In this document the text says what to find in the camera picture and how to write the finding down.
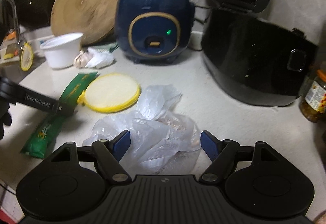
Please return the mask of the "round wooden cutting board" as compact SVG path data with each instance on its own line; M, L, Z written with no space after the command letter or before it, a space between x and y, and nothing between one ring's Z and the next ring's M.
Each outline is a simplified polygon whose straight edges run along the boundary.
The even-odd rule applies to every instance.
M55 0L51 31L60 36L83 33L82 44L91 45L113 33L118 0Z

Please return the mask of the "green striped cloth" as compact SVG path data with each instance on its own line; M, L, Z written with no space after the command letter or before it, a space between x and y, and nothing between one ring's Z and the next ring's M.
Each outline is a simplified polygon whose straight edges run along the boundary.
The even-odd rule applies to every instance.
M113 43L107 43L105 45L98 46L97 49L100 52L109 52L109 53L112 53L112 52L114 52L118 48L119 48L118 44L116 42L113 42Z

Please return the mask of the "black open rice cooker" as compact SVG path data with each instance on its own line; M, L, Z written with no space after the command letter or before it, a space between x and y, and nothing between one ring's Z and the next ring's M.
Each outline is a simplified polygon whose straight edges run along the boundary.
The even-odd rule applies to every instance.
M221 89L256 106L287 106L317 56L318 47L298 30L259 18L270 0L207 0L203 59Z

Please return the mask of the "white crumpled tissue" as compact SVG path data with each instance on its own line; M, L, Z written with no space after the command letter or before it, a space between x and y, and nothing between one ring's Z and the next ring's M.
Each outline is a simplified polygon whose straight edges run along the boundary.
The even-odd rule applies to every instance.
M92 57L85 65L86 68L101 69L110 66L115 61L114 55L109 51L101 51L90 47L87 52Z

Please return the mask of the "clear plastic bag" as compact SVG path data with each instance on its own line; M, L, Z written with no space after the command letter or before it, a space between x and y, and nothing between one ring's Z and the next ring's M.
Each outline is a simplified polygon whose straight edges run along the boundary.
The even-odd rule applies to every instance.
M200 132L192 119L172 112L181 97L173 85L148 86L135 110L98 120L83 146L128 130L131 144L119 163L131 177L190 174L200 153Z

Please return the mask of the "yellow round scrub pad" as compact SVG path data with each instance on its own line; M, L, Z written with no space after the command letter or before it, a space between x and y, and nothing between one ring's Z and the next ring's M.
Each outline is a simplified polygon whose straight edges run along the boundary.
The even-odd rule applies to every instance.
M134 105L141 93L132 77L111 73L92 81L77 99L77 103L99 113L116 113Z

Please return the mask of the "glass jar orange lid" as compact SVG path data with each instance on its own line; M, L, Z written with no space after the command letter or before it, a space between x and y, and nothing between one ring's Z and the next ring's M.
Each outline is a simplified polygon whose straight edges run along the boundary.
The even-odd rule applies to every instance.
M317 76L300 104L300 111L313 123L325 115L325 70L317 70Z

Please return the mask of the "white wall socket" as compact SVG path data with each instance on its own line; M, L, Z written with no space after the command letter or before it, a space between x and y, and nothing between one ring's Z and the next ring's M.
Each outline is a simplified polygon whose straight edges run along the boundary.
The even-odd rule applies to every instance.
M192 31L189 39L188 48L192 51L202 51L201 41L203 33L200 31Z

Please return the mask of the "garlic bulb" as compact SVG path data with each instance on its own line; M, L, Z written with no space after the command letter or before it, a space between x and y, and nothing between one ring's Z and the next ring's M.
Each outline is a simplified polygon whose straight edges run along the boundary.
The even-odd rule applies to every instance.
M93 55L87 51L81 50L80 53L75 57L73 65L76 68L85 68L87 63L92 59Z

